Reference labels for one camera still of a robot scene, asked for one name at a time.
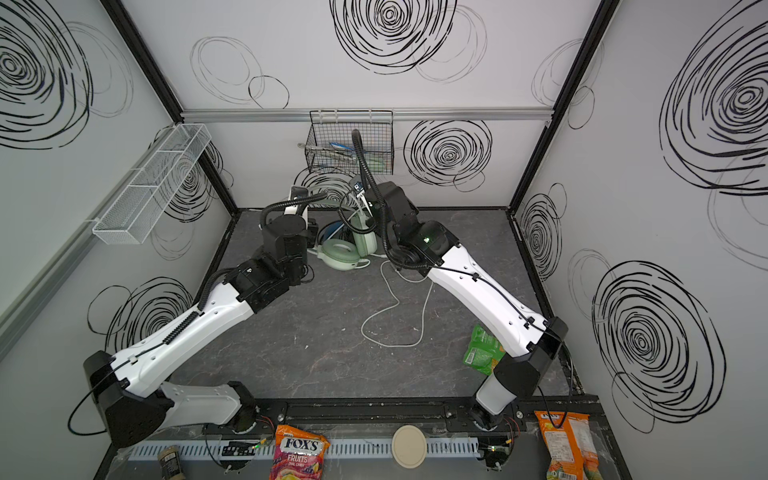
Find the mint green headphones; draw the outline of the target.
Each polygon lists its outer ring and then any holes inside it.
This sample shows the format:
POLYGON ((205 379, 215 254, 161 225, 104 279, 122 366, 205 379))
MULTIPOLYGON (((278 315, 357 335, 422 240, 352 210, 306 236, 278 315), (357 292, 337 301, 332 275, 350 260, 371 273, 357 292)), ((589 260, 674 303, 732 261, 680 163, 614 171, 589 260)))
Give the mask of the mint green headphones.
MULTIPOLYGON (((352 222, 356 213, 357 210, 349 217, 342 216, 340 221, 343 222, 343 220, 347 220, 352 222)), ((426 290, 424 302, 422 303, 419 317, 419 326, 416 328, 416 332, 418 333, 416 340, 410 343, 386 343, 371 336, 367 330, 368 324, 372 320, 378 319, 385 313, 390 313, 397 310, 402 304, 401 299, 396 295, 394 289, 392 288, 389 278, 384 273, 384 268, 389 266, 402 281, 408 284, 421 284, 425 282, 425 279, 410 279, 404 276, 402 273, 398 273, 394 265, 389 260, 384 260, 383 254, 378 253, 378 241, 373 237, 372 233, 356 233, 356 239, 353 242, 340 239, 329 239, 322 244, 317 243, 314 249, 310 249, 310 253, 329 268, 340 272, 363 270, 371 265, 372 258, 381 259, 382 262, 379 265, 379 275, 384 283, 384 286, 386 287, 386 291, 389 294, 392 303, 367 316, 360 325, 360 334, 364 340, 384 349, 413 349, 422 344, 425 337, 426 309, 434 290, 433 282, 429 284, 426 290)))

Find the black blue headphones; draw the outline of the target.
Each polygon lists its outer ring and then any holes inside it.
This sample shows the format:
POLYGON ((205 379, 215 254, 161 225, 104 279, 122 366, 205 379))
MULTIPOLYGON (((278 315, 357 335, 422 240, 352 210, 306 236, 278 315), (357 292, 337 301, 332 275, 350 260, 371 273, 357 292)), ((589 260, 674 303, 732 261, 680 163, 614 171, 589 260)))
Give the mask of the black blue headphones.
POLYGON ((340 220, 328 223, 318 231, 318 244, 322 244, 329 239, 340 239, 349 242, 354 241, 353 233, 340 220))

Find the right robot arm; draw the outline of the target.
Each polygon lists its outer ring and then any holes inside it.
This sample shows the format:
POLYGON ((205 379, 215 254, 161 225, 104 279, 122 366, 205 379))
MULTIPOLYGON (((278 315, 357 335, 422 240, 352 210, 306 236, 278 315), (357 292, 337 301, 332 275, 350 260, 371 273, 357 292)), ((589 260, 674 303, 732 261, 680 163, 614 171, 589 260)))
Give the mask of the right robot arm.
POLYGON ((445 225, 420 221, 418 209, 401 187, 391 181, 376 182, 359 130, 352 131, 351 143, 372 215, 362 231, 376 233, 391 264, 418 272, 457 298, 504 349, 502 359, 475 392, 470 410, 476 425, 490 431, 502 421, 509 405, 538 391, 565 347, 568 327, 557 317, 535 312, 505 290, 445 225))

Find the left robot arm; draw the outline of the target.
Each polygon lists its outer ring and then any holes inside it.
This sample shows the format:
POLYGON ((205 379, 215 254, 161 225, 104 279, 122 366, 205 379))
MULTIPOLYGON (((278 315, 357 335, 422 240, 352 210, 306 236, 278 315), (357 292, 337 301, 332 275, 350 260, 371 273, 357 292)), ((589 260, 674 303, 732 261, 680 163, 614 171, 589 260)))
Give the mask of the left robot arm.
POLYGON ((301 285, 309 272, 306 209, 327 195, 300 187, 292 193, 261 211, 263 243, 254 255, 211 274, 196 304, 134 345, 85 360, 87 397, 114 447, 136 445, 171 427, 210 424, 241 434, 262 422, 256 400, 240 382, 200 387, 169 378, 227 330, 301 285))

